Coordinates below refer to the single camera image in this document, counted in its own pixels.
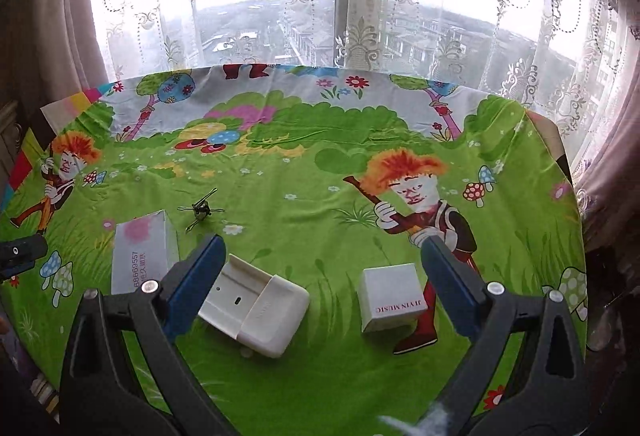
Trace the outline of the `white cube music box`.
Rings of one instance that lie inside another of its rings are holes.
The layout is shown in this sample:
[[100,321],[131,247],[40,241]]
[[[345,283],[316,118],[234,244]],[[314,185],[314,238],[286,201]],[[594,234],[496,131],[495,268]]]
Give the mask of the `white cube music box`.
[[428,311],[415,264],[363,269],[357,295],[362,333],[405,326]]

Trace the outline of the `white pink printed box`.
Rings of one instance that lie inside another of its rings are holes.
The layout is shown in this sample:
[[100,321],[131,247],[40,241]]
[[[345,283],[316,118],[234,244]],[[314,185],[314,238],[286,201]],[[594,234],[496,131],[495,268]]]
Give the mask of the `white pink printed box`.
[[111,293],[131,293],[145,281],[162,280],[179,258],[177,231],[164,210],[118,224]]

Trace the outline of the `black binder clip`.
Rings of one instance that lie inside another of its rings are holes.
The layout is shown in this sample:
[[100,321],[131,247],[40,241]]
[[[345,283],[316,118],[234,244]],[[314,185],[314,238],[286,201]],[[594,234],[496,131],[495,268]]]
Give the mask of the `black binder clip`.
[[200,200],[197,200],[191,205],[178,206],[177,210],[179,212],[191,212],[193,214],[192,222],[190,222],[190,224],[186,226],[187,234],[190,231],[192,231],[196,226],[198,226],[198,224],[200,224],[201,222],[204,222],[204,220],[207,217],[212,216],[214,213],[224,212],[223,208],[212,208],[208,203],[208,199],[211,198],[217,191],[218,191],[217,188],[213,188],[208,193],[206,193],[205,196],[202,196]]

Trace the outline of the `pink drape curtain left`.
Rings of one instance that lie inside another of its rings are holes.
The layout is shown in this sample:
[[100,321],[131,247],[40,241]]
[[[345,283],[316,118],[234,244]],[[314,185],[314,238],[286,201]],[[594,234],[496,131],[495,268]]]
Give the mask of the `pink drape curtain left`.
[[106,82],[91,0],[1,0],[1,99],[25,118]]

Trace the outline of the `pink embroidered curtain right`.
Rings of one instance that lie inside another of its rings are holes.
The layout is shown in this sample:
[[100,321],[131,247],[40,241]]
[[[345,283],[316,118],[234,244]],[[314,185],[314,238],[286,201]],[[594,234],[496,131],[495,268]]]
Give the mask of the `pink embroidered curtain right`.
[[617,21],[612,88],[574,159],[582,238],[588,252],[639,256],[639,0],[603,0]]

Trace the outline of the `green cartoon print cloth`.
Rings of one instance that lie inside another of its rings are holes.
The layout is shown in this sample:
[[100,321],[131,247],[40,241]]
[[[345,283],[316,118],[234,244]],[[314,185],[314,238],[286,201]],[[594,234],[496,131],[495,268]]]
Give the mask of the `green cartoon print cloth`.
[[[223,213],[188,234],[179,212],[213,188]],[[245,435],[385,435],[416,420],[468,348],[444,312],[433,345],[360,331],[363,269],[416,263],[441,231],[487,280],[557,290],[586,326],[574,192],[533,115],[458,85],[302,66],[215,66],[108,85],[47,147],[27,141],[4,240],[49,249],[1,288],[44,376],[58,382],[82,292],[111,289],[118,224],[164,210],[190,252],[206,234],[310,295],[290,347],[269,359],[204,321],[178,347]]]

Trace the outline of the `white plastic wall holder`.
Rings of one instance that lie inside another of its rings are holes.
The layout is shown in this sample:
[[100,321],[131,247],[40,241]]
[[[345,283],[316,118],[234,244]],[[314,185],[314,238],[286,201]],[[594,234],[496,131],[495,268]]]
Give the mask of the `white plastic wall holder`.
[[288,348],[309,304],[310,295],[301,286],[231,254],[198,316],[233,341],[276,359]]

